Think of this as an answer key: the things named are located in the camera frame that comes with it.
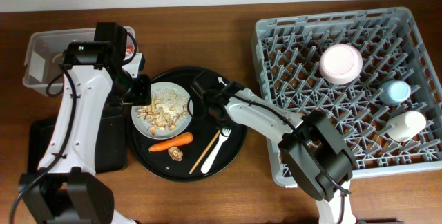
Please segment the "pink bowl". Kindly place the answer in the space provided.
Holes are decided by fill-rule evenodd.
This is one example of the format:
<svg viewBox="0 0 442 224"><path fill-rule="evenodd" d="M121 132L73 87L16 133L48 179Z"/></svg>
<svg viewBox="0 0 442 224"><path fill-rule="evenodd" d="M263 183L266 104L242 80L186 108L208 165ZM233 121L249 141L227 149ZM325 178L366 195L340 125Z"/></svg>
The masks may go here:
<svg viewBox="0 0 442 224"><path fill-rule="evenodd" d="M363 58L360 52L349 44L335 44L320 57L320 74L332 84L347 84L361 73Z"/></svg>

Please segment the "blue cup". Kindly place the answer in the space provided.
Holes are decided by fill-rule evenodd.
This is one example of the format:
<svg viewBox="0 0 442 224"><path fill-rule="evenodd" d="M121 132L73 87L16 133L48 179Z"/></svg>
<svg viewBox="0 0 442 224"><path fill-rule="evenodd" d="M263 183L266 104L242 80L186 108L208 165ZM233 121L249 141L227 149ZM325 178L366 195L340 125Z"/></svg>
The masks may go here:
<svg viewBox="0 0 442 224"><path fill-rule="evenodd" d="M379 96L382 103L390 106L399 105L411 95L410 85L401 80L390 80L381 85L383 90Z"/></svg>

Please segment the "cream cup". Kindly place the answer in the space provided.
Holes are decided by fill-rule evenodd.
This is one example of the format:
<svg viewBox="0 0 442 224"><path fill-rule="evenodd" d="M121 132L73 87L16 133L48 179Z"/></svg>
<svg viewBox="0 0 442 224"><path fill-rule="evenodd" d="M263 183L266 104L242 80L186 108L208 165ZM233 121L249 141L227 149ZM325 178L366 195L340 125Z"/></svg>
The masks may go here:
<svg viewBox="0 0 442 224"><path fill-rule="evenodd" d="M397 142L406 142L413 138L426 126L426 118L419 111L407 111L397 115L387 122L393 127L387 132L388 136Z"/></svg>

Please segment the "red snack wrapper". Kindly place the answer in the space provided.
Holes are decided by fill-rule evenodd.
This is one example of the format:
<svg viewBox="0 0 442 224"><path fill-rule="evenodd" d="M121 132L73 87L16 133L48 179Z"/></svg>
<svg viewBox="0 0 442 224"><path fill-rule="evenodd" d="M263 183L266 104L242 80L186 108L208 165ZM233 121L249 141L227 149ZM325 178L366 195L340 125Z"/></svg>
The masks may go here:
<svg viewBox="0 0 442 224"><path fill-rule="evenodd" d="M132 46L129 46L126 48L127 53L134 53L134 48Z"/></svg>

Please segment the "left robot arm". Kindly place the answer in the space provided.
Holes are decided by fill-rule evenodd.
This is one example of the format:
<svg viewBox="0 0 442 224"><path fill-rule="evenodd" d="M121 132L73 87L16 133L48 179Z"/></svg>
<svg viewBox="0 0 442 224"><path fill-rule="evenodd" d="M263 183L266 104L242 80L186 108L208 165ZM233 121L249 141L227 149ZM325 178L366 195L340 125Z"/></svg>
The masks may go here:
<svg viewBox="0 0 442 224"><path fill-rule="evenodd" d="M37 173L20 177L11 223L21 201L37 223L132 223L96 178L95 152L108 98L132 105L151 101L150 79L138 73L143 66L143 54L126 54L126 40L68 45L59 66L64 87L55 129Z"/></svg>

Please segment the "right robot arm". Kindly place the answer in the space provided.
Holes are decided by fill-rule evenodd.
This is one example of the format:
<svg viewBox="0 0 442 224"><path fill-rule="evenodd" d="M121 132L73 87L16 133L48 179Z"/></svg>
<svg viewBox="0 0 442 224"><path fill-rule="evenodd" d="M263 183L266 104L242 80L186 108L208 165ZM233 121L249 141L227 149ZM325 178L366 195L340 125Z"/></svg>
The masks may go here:
<svg viewBox="0 0 442 224"><path fill-rule="evenodd" d="M324 113L287 111L235 84L194 91L222 126L242 124L277 144L299 188L316 201L319 223L356 222L349 200L356 157Z"/></svg>

